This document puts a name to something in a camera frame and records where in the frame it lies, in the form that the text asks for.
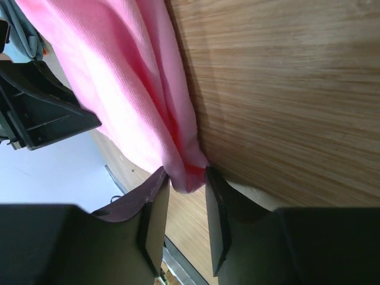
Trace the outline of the pink t shirt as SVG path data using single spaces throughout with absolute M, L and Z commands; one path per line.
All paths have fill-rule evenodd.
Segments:
M 200 150 L 175 31 L 163 1 L 19 1 L 52 45 L 99 131 L 138 167 L 164 167 L 187 194 L 204 184 Z

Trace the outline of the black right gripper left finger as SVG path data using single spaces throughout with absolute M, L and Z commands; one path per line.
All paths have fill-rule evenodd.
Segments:
M 1 283 L 153 284 L 168 202 L 169 177 L 159 168 L 92 213 L 69 204 L 3 204 Z

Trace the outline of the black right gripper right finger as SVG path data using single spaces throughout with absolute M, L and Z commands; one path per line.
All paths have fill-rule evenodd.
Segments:
M 379 208 L 273 211 L 208 167 L 213 274 L 220 284 L 378 284 Z

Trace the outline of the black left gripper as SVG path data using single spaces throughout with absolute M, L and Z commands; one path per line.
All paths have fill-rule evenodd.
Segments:
M 1 143 L 37 150 L 100 127 L 45 62 L 13 63 L 4 54 L 10 29 L 1 19 Z

